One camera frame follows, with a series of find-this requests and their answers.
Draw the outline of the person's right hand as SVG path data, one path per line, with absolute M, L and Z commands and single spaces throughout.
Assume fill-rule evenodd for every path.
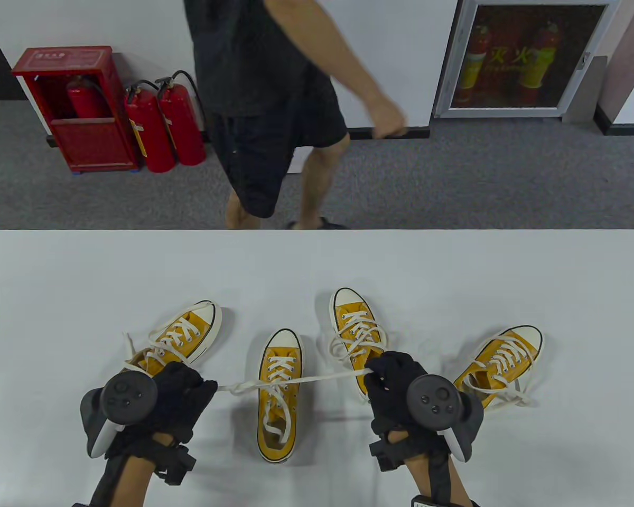
M 404 352 L 384 352 L 365 364 L 365 387 L 374 414 L 374 433 L 390 446 L 404 443 L 413 450 L 411 457 L 423 454 L 447 454 L 448 447 L 437 433 L 421 427 L 411 415 L 408 388 L 426 370 Z

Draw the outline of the person's left hand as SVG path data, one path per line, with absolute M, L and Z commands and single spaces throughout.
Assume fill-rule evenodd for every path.
M 156 404 L 139 423 L 117 434 L 105 459 L 117 456 L 146 456 L 148 444 L 174 447 L 186 444 L 205 408 L 218 391 L 218 383 L 204 380 L 196 370 L 170 362 L 155 377 Z

